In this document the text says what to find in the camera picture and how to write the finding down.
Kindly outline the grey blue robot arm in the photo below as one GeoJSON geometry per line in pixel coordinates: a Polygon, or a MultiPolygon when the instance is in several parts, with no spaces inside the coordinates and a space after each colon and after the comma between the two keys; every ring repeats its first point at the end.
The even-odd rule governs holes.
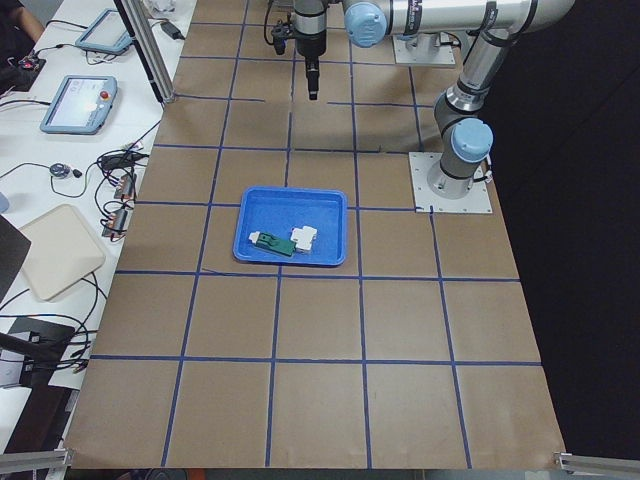
{"type": "Polygon", "coordinates": [[[510,48],[526,33],[564,17],[572,1],[344,1],[344,25],[352,44],[369,48],[387,36],[464,31],[475,37],[463,69],[434,106],[442,138],[453,125],[475,117],[510,48]]]}

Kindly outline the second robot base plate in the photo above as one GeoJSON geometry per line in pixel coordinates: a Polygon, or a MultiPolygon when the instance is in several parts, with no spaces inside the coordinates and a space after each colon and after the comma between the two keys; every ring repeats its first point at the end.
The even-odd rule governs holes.
{"type": "Polygon", "coordinates": [[[454,68],[454,38],[444,32],[393,38],[395,62],[399,65],[454,68]]]}

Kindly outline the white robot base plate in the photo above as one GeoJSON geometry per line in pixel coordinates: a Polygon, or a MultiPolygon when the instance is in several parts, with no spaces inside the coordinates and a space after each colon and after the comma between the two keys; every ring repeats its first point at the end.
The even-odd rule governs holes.
{"type": "Polygon", "coordinates": [[[409,165],[418,213],[492,214],[488,186],[478,166],[467,179],[447,176],[441,169],[441,153],[410,152],[409,165]]]}

